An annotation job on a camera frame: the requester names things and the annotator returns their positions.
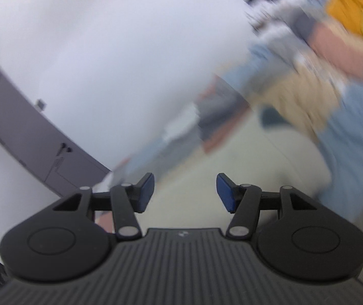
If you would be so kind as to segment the cream striped fleece sweater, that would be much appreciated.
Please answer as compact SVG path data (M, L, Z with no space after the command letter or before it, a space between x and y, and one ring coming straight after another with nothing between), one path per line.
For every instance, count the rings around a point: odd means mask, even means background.
M146 211L138 219L148 228L220 228L232 214L216 192L216 176L264 191L290 185L310 197L331 181L316 145L289 125L264 129L258 111L243 117L209 152L198 148L156 184Z

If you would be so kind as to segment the grey bedroom door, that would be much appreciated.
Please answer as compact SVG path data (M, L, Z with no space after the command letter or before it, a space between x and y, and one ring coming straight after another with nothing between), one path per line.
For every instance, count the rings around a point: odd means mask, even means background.
M37 180L63 197L101 182L109 169L56 128L0 69L0 143ZM71 153L57 156L62 143Z

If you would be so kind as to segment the colourful patchwork bed quilt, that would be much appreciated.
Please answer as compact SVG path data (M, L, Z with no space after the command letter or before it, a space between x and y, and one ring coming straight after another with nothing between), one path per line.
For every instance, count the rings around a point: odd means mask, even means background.
M216 77L97 190L147 172L157 184L198 148L215 148L254 111L264 129L289 125L316 145L331 181L313 198L363 231L363 40L330 19L302 16L267 29L245 62Z

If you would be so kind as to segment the grey wall switch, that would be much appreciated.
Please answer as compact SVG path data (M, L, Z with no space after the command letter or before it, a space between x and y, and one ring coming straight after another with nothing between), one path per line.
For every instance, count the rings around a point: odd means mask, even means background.
M44 111L44 109L46 108L46 103L44 101L42 101L41 99L37 100L36 106L41 110Z

